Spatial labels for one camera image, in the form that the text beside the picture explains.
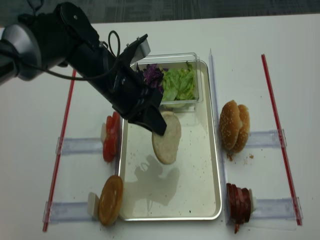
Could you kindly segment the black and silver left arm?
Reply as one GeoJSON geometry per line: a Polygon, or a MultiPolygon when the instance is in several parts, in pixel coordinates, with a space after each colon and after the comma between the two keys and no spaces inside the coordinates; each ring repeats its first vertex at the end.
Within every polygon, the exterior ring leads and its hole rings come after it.
{"type": "Polygon", "coordinates": [[[89,82],[129,123],[163,135],[166,122],[160,113],[161,92],[147,85],[131,64],[150,53],[147,36],[138,37],[113,53],[101,41],[84,11],[63,2],[51,13],[21,14],[4,28],[0,38],[0,81],[31,81],[56,66],[71,66],[79,80],[89,82]]]}

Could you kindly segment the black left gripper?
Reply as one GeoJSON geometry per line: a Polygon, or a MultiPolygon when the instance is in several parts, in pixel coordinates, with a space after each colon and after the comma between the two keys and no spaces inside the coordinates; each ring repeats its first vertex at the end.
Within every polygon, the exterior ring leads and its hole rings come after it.
{"type": "Polygon", "coordinates": [[[121,117],[163,136],[167,124],[159,111],[162,94],[144,82],[141,72],[130,67],[149,53],[147,34],[129,44],[118,56],[113,56],[103,45],[92,48],[82,43],[74,51],[74,68],[121,117]]]}

